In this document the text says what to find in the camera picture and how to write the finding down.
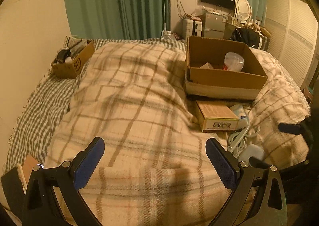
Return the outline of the light blue plastic hanger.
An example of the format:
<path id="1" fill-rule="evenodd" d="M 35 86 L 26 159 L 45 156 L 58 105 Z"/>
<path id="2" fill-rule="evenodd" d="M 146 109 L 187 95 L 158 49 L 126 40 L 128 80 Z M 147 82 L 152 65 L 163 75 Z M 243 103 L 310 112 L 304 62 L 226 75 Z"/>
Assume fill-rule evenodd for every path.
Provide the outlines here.
<path id="1" fill-rule="evenodd" d="M 247 147 L 246 138 L 254 138 L 256 137 L 261 128 L 260 126 L 257 126 L 252 134 L 249 134 L 251 127 L 250 124 L 248 126 L 242 128 L 238 132 L 232 133 L 228 137 L 228 147 L 227 151 L 232 153 L 235 158 L 238 158 L 239 155 L 244 151 L 244 149 Z"/>

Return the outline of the small brown cardboard package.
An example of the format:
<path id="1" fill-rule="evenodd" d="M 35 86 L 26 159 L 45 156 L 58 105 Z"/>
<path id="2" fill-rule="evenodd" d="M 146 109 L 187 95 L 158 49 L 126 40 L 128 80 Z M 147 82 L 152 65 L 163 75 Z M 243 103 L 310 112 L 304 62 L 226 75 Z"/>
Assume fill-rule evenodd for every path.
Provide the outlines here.
<path id="1" fill-rule="evenodd" d="M 196 117 L 202 132 L 234 131 L 239 118 L 225 101 L 196 101 Z"/>

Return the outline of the blue white tissue pack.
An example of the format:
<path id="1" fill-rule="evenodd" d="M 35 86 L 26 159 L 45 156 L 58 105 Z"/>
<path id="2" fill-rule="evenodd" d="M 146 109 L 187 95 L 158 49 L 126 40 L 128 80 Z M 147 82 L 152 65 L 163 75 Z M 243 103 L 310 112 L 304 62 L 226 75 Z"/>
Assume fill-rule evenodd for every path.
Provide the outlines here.
<path id="1" fill-rule="evenodd" d="M 246 114 L 245 109 L 242 105 L 236 104 L 231 106 L 230 109 L 238 117 L 236 130 L 244 129 L 249 126 L 248 115 Z"/>

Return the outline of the light blue round object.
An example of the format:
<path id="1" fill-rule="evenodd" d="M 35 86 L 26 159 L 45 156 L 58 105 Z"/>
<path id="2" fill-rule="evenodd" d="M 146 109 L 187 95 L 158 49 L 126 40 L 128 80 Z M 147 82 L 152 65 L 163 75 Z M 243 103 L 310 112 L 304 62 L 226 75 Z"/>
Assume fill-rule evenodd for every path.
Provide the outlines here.
<path id="1" fill-rule="evenodd" d="M 261 147 L 255 145 L 255 144 L 250 144 L 239 155 L 238 161 L 239 162 L 241 162 L 241 161 L 249 162 L 249 159 L 252 157 L 262 161 L 264 159 L 264 156 L 265 156 L 265 151 Z"/>

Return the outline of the green checkered bed sheet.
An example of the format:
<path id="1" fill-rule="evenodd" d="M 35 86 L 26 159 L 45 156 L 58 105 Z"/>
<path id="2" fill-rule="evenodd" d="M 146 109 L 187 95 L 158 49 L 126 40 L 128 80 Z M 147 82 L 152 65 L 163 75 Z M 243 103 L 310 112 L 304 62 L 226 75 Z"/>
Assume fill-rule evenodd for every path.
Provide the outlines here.
<path id="1" fill-rule="evenodd" d="M 149 38 L 145 40 L 111 40 L 111 39 L 95 39 L 95 50 L 103 47 L 105 44 L 111 43 L 119 44 L 133 44 L 137 46 L 143 45 L 155 45 L 160 48 L 172 50 L 174 52 L 181 51 L 185 55 L 185 40 L 172 40 L 172 39 L 158 39 Z M 128 57 L 128 64 L 125 64 L 123 68 L 119 68 L 118 74 L 123 72 L 123 75 L 133 74 L 134 81 L 127 82 L 126 80 L 119 80 L 120 85 L 107 86 L 107 93 L 110 93 L 111 98 L 115 96 L 115 103 L 126 103 L 128 100 L 139 101 L 136 94 L 128 98 L 123 95 L 123 92 L 116 93 L 117 89 L 121 89 L 124 85 L 124 89 L 128 89 L 131 85 L 135 85 L 138 81 L 138 76 L 146 78 L 146 74 L 143 75 L 137 72 L 138 67 L 144 67 L 142 61 L 137 61 L 135 57 Z M 74 93 L 78 90 L 83 78 L 87 73 L 87 67 L 91 63 L 91 58 L 84 64 L 84 68 L 80 72 L 80 75 L 76 79 L 59 79 L 53 74 L 53 71 L 48 72 L 43 80 L 37 85 L 36 89 L 30 95 L 28 103 L 17 119 L 16 126 L 12 131 L 9 138 L 10 147 L 7 154 L 7 160 L 4 165 L 4 172 L 8 172 L 18 164 L 22 164 L 28 154 L 31 154 L 36 160 L 44 162 L 48 152 L 52 136 L 55 130 L 58 128 L 64 115 L 70 110 L 70 102 Z M 132 65 L 132 69 L 125 71 L 126 67 Z"/>

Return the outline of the white louvered wardrobe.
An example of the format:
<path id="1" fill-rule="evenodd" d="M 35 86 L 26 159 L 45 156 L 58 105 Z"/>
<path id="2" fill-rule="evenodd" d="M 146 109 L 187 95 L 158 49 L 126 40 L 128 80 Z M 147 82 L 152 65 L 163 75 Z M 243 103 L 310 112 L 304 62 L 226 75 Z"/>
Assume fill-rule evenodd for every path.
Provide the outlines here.
<path id="1" fill-rule="evenodd" d="M 271 34 L 267 52 L 302 86 L 315 54 L 318 32 L 309 5 L 305 0 L 267 0 L 264 27 Z"/>

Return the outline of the black bag on chair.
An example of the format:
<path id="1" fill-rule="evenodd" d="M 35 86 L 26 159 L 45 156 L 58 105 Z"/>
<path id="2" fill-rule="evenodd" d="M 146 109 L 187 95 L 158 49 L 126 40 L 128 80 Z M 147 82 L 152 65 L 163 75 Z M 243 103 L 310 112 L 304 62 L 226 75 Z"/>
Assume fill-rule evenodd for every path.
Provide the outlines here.
<path id="1" fill-rule="evenodd" d="M 252 29 L 236 28 L 230 40 L 245 43 L 250 48 L 258 49 L 260 45 L 260 34 Z"/>

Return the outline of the large open cardboard box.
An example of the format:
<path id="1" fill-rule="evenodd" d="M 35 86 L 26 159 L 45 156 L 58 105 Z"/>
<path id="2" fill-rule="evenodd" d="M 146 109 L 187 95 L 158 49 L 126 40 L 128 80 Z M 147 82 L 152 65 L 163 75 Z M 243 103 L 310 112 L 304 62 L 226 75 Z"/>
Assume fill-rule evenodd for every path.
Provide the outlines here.
<path id="1" fill-rule="evenodd" d="M 224 57 L 234 52 L 244 58 L 241 72 L 223 70 Z M 200 68 L 210 63 L 213 69 Z M 246 44 L 225 39 L 190 36 L 185 58 L 188 95 L 213 99 L 255 100 L 268 77 Z"/>

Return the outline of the plaid beige blanket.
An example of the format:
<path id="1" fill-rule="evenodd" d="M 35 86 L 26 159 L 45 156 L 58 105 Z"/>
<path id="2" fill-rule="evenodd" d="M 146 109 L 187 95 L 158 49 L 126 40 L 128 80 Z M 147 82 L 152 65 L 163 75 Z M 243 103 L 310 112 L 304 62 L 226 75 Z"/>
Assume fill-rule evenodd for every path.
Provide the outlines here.
<path id="1" fill-rule="evenodd" d="M 163 43 L 96 41 L 44 165 L 103 138 L 103 157 L 81 190 L 103 225 L 207 225 L 230 194 L 187 100 L 185 56 Z"/>

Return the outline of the white oval vanity mirror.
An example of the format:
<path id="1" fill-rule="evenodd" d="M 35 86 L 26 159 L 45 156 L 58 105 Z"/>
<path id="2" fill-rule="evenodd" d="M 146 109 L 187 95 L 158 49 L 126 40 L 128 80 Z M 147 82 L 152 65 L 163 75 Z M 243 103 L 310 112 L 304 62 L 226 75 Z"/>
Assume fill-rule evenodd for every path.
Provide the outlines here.
<path id="1" fill-rule="evenodd" d="M 252 8 L 248 0 L 238 0 L 236 4 L 236 17 L 240 21 L 250 21 L 252 15 Z"/>

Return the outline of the grey mini fridge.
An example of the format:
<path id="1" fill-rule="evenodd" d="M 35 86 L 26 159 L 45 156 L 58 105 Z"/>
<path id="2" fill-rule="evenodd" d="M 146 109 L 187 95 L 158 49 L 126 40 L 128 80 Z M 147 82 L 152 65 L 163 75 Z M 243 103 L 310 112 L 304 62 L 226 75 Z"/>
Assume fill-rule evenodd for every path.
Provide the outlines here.
<path id="1" fill-rule="evenodd" d="M 223 16 L 218 14 L 205 13 L 203 16 L 203 31 L 204 38 L 223 39 L 225 31 L 225 20 Z"/>

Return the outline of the white suitcase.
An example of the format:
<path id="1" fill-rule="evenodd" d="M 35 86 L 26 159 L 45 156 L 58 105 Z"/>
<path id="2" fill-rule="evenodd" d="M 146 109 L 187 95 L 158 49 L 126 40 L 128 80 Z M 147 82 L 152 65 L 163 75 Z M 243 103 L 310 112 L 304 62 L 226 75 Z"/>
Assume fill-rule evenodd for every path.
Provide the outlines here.
<path id="1" fill-rule="evenodd" d="M 182 37 L 184 39 L 187 39 L 189 36 L 202 36 L 202 21 L 199 17 L 185 18 L 182 27 Z"/>

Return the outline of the small cardboard box with clutter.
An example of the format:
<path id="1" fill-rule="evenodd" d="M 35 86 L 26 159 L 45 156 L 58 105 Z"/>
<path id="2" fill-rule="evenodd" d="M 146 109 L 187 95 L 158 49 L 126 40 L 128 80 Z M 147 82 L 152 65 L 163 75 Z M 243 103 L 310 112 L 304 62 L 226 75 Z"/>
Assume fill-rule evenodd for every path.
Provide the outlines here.
<path id="1" fill-rule="evenodd" d="M 61 79 L 75 79 L 94 52 L 92 40 L 66 36 L 62 48 L 51 63 L 52 71 Z"/>

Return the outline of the large clear water jug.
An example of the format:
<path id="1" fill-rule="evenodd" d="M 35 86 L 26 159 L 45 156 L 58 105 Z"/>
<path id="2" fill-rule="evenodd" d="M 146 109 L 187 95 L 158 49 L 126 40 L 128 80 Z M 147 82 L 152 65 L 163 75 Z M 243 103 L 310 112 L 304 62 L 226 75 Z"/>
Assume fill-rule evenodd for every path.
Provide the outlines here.
<path id="1" fill-rule="evenodd" d="M 171 31 L 163 30 L 161 34 L 163 40 L 176 40 L 175 35 Z"/>

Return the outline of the green curtain left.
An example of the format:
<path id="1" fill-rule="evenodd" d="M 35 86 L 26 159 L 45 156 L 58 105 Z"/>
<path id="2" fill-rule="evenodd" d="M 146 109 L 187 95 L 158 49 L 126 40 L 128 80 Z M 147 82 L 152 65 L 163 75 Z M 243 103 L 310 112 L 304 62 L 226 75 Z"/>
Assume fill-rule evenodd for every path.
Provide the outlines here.
<path id="1" fill-rule="evenodd" d="M 87 39 L 160 38 L 170 0 L 64 0 L 72 35 Z"/>

